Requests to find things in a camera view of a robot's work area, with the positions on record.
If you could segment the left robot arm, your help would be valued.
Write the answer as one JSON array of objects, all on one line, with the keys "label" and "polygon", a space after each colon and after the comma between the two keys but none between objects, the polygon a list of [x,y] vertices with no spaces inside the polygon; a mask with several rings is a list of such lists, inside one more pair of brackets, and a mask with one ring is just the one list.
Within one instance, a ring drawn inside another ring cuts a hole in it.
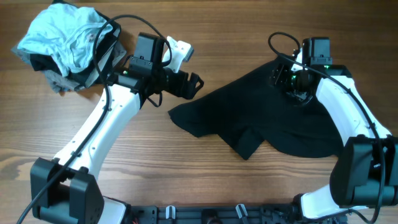
[{"label": "left robot arm", "polygon": [[97,180],[120,132],[149,101],[166,91],[192,99],[203,86],[181,70],[193,47],[171,37],[139,34],[134,54],[106,77],[100,101],[73,139],[51,160],[39,158],[30,170],[32,214],[49,223],[132,223],[131,206],[105,197]]}]

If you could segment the black t-shirt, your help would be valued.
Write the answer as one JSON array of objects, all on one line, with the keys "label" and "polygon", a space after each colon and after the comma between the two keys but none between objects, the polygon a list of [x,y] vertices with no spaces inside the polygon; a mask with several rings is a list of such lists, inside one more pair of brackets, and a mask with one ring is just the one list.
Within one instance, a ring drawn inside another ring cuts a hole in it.
[{"label": "black t-shirt", "polygon": [[277,57],[206,96],[169,111],[170,119],[193,136],[217,134],[247,160],[267,141],[278,151],[298,157],[339,156],[340,134],[317,100],[294,106],[268,84]]}]

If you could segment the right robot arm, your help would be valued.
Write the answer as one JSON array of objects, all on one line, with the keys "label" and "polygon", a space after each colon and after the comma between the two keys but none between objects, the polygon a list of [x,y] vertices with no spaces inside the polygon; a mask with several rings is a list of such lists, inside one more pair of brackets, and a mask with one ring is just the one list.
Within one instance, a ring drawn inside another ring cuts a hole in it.
[{"label": "right robot arm", "polygon": [[270,82],[295,105],[318,100],[332,118],[343,143],[328,185],[299,194],[289,205],[271,205],[287,223],[338,223],[349,214],[397,205],[397,138],[371,113],[344,65],[335,65],[327,37],[297,43],[274,70]]}]

